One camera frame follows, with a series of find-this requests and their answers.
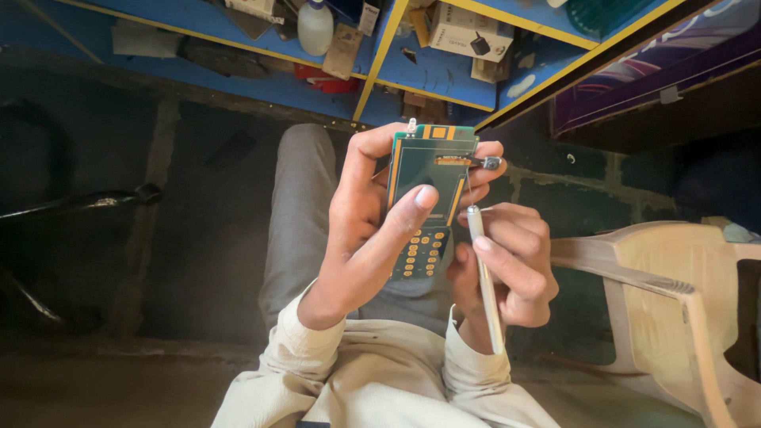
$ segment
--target hand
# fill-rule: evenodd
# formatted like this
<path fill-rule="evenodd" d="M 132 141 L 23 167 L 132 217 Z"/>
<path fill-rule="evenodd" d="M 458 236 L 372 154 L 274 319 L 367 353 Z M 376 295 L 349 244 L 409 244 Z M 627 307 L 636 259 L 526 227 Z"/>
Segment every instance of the hand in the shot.
<path fill-rule="evenodd" d="M 355 134 L 349 142 L 336 193 L 330 202 L 328 245 L 320 276 L 298 307 L 307 328 L 324 330 L 372 299 L 386 283 L 399 253 L 438 201 L 432 186 L 411 189 L 386 215 L 388 168 L 373 175 L 377 160 L 391 153 L 393 137 L 405 123 L 392 123 Z M 501 156 L 499 142 L 481 142 L 476 156 Z M 473 168 L 472 193 L 463 193 L 461 206 L 489 192 L 489 181 L 504 173 Z"/>
<path fill-rule="evenodd" d="M 508 325 L 546 324 L 549 301 L 558 294 L 558 283 L 549 265 L 549 226 L 535 209 L 500 203 L 481 213 L 486 237 L 478 237 L 472 247 L 466 243 L 457 246 L 447 277 L 454 302 L 465 315 L 460 336 L 476 352 L 490 354 L 476 254 L 494 276 L 503 333 Z M 468 227 L 466 216 L 458 216 L 457 221 Z"/>

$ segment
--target red object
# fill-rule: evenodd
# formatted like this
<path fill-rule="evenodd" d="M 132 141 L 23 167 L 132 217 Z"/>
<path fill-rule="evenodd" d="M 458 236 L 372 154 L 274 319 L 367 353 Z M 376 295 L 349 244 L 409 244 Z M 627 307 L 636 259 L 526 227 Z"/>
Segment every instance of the red object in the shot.
<path fill-rule="evenodd" d="M 293 74 L 296 75 L 296 78 L 311 78 L 311 77 L 334 78 L 333 76 L 325 73 L 324 71 L 320 69 L 317 69 L 315 67 L 310 67 L 304 64 L 298 64 L 296 62 L 293 63 Z"/>
<path fill-rule="evenodd" d="M 331 76 L 322 70 L 304 64 L 293 65 L 296 78 L 306 79 L 312 89 L 322 89 L 324 94 L 345 94 L 356 92 L 359 88 L 359 79 L 350 78 L 342 80 Z"/>

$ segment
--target white shirt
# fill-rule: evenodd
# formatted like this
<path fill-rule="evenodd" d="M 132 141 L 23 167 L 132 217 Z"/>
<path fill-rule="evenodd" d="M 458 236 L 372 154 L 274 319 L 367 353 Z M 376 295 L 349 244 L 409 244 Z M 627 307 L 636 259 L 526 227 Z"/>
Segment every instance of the white shirt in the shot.
<path fill-rule="evenodd" d="M 558 424 L 510 382 L 505 353 L 470 349 L 450 313 L 446 339 L 415 325 L 344 320 L 306 328 L 300 295 L 278 316 L 255 372 L 233 380 L 212 428 L 536 427 Z"/>

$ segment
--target phone circuit board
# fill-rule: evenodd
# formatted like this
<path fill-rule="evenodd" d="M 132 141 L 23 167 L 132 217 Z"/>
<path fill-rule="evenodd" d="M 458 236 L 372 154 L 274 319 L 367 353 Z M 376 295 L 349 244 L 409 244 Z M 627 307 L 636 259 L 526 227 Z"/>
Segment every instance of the phone circuit board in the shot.
<path fill-rule="evenodd" d="M 434 276 L 456 221 L 460 195 L 467 188 L 469 157 L 479 137 L 469 126 L 418 125 L 414 133 L 396 133 L 388 178 L 388 209 L 413 187 L 430 184 L 438 191 L 431 214 L 400 253 L 391 279 Z"/>

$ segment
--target knee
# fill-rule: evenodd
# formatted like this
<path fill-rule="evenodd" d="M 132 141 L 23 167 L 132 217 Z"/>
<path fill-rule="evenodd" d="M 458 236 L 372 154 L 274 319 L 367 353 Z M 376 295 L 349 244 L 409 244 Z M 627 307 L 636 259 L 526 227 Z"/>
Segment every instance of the knee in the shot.
<path fill-rule="evenodd" d="M 280 139 L 278 155 L 294 152 L 314 152 L 332 154 L 333 144 L 328 132 L 316 123 L 299 123 L 288 128 Z"/>

